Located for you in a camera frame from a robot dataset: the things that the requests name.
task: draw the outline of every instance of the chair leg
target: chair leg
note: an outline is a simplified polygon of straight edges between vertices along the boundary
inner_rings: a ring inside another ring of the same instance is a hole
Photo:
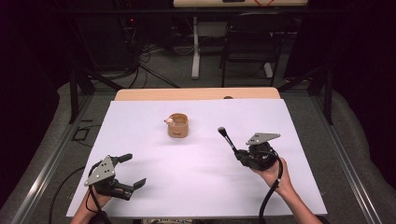
[[[274,66],[274,70],[273,70],[273,76],[271,77],[271,82],[270,82],[270,86],[271,87],[274,86],[276,69],[277,69],[277,62],[278,62],[278,60],[275,61],[275,66]]]
[[[222,68],[223,60],[224,60],[224,56],[221,55],[221,58],[220,58],[220,66],[219,66],[219,68]]]
[[[221,70],[221,87],[223,88],[224,87],[224,78],[225,78],[225,59],[223,59],[222,60],[222,62],[221,62],[221,67],[222,67],[222,70]]]
[[[264,69],[266,63],[262,63],[262,65],[260,66],[260,69]]]

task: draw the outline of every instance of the gray floor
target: gray floor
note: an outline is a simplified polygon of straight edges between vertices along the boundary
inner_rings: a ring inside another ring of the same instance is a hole
[[[200,78],[192,80],[191,54],[178,55],[159,50],[152,52],[148,63],[150,69],[164,75],[182,88],[219,87],[219,49],[202,48]],[[285,52],[282,61],[287,61]],[[235,74],[261,74],[255,66],[234,66],[228,70]],[[284,66],[279,69],[276,86],[282,85]],[[116,77],[120,73],[108,73],[107,77]],[[134,75],[116,79],[123,87],[128,87]],[[94,96],[80,96],[81,113],[75,125],[69,125],[70,102],[68,85],[58,92],[61,102],[40,148],[29,165],[19,185],[15,188],[7,203],[0,211],[1,223],[46,223],[49,218],[50,203],[61,182],[77,168],[84,166],[91,151],[100,125],[105,117],[109,102],[115,92],[100,82],[94,81],[97,92]],[[227,85],[242,83],[228,80]],[[263,82],[243,83],[248,86],[268,85]],[[132,88],[173,88],[162,80],[139,72]],[[327,218],[331,223],[393,223],[396,218],[396,192],[382,178],[370,161],[369,148],[359,121],[349,109],[347,102],[337,92],[333,93],[333,126],[327,125],[320,113],[320,97],[309,97],[301,91],[305,84],[294,91],[281,94],[290,110],[291,117],[302,142],[314,177],[322,190],[322,197],[328,209]],[[79,128],[91,126],[88,137],[81,142],[71,141],[72,135]],[[59,163],[49,162],[49,158],[59,159]],[[43,176],[43,167],[51,167],[52,173]],[[35,181],[47,179],[39,185],[37,198],[32,199]],[[81,172],[73,175],[60,191],[53,209],[53,223],[68,223],[64,217],[70,204],[70,196],[77,187]],[[237,222],[254,223],[256,220],[237,220]],[[114,223],[131,223],[127,219],[113,219]],[[271,217],[267,223],[295,223],[292,217]]]

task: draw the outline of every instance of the wooden cup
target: wooden cup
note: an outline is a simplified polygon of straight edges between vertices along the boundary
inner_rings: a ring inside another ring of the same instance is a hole
[[[176,113],[169,116],[173,124],[168,124],[168,134],[174,138],[184,138],[189,134],[189,119],[186,115]]]

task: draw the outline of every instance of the black cable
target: black cable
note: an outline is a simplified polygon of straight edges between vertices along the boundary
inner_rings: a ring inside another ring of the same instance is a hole
[[[88,144],[82,143],[82,142],[80,142],[78,140],[76,140],[75,142],[79,143],[80,145],[83,145],[84,147],[93,147],[93,146],[90,146]]]
[[[101,126],[102,126],[102,124],[93,124],[93,125],[88,125],[88,126],[82,127],[80,129],[94,128],[94,127],[101,127]]]
[[[72,175],[74,175],[75,173],[77,173],[77,172],[80,171],[80,170],[83,170],[84,168],[85,168],[85,166],[80,167],[80,168],[78,168],[77,170],[75,170],[73,173],[71,173],[71,174],[61,183],[61,185],[59,186],[59,188],[56,190],[55,195],[53,196],[52,202],[51,202],[50,207],[49,207],[49,224],[52,223],[52,210],[53,210],[53,205],[55,204],[56,197],[58,196],[58,193],[61,191],[62,186],[64,185],[64,183],[65,183]]]
[[[139,75],[139,66],[137,66],[137,68],[136,68],[136,75],[134,76],[134,80],[132,80],[131,85],[129,85],[128,89],[131,89],[131,88],[132,88],[132,86],[134,85],[134,83],[135,83],[136,80],[137,80],[137,76],[138,76],[138,75]]]
[[[88,176],[91,176],[93,170],[94,170],[96,167],[98,167],[100,163],[101,163],[100,161],[97,162],[97,163],[91,168],[91,170],[90,170]],[[96,205],[97,211],[93,211],[93,210],[91,210],[91,209],[88,207],[88,204],[87,204],[88,197],[87,197],[87,201],[85,202],[85,207],[86,207],[89,211],[94,212],[94,213],[96,213],[97,215],[99,214],[105,223],[111,223],[111,222],[108,220],[108,218],[106,217],[105,212],[104,212],[104,211],[102,210],[102,208],[100,207],[100,204],[99,204],[99,202],[97,201],[97,199],[96,199],[96,197],[95,197],[95,194],[93,193],[93,189],[92,189],[92,188],[93,188],[92,185],[89,185],[89,186],[88,186],[88,189],[89,189],[89,192],[90,192],[90,195],[89,195],[89,196],[92,197],[92,200],[93,200],[93,202],[94,202],[95,205]]]
[[[106,74],[102,74],[102,76],[106,77],[108,80],[116,80],[116,79],[120,79],[120,78],[123,78],[123,77],[128,77],[128,76],[130,76],[133,73],[134,73],[134,69],[133,68],[127,68],[127,69],[125,69],[125,71],[122,74],[117,75],[117,76],[111,76],[111,75],[107,76]],[[90,77],[90,79],[91,80],[98,80],[95,77]]]
[[[145,79],[145,82],[143,83],[143,86],[141,87],[141,89],[144,89],[146,87],[146,84],[148,83],[148,78],[149,78],[149,74],[148,74],[148,71],[146,71],[146,79]]]
[[[140,66],[141,66],[144,70],[148,71],[150,74],[152,74],[153,76],[155,76],[156,78],[158,78],[158,79],[160,79],[160,80],[162,80],[162,81],[168,83],[169,85],[171,85],[171,86],[173,86],[173,87],[175,87],[175,88],[180,88],[177,84],[175,84],[174,82],[172,82],[171,80],[169,80],[167,77],[164,77],[163,75],[161,75],[161,74],[159,74],[159,73],[157,73],[157,72],[154,72],[153,70],[147,68],[147,67],[146,67],[145,65],[143,65],[143,64],[140,64]]]
[[[163,50],[163,48],[161,48],[161,46],[159,46],[158,44],[149,43],[145,46],[144,49],[142,49],[142,55],[144,56],[145,54],[150,54],[151,52],[157,50]]]
[[[142,63],[148,63],[149,60],[151,59],[151,48],[153,47],[145,47],[142,49],[142,53],[139,55],[139,61]]]
[[[268,204],[268,201],[270,200],[272,194],[274,193],[274,191],[278,187],[280,178],[282,178],[282,175],[283,175],[283,163],[282,163],[282,160],[277,155],[276,155],[276,159],[279,161],[279,169],[278,169],[278,173],[277,173],[277,180],[271,186],[270,190],[268,190],[267,194],[265,195],[264,200],[262,201],[262,206],[260,207],[260,212],[259,212],[259,224],[262,224],[262,223],[265,224],[265,220],[263,218],[265,206]]]

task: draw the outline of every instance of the wooden desk edge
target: wooden desk edge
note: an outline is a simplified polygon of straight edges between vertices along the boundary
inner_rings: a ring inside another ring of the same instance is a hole
[[[186,88],[120,90],[115,101],[216,100],[231,96],[235,99],[280,99],[273,87],[259,88]]]

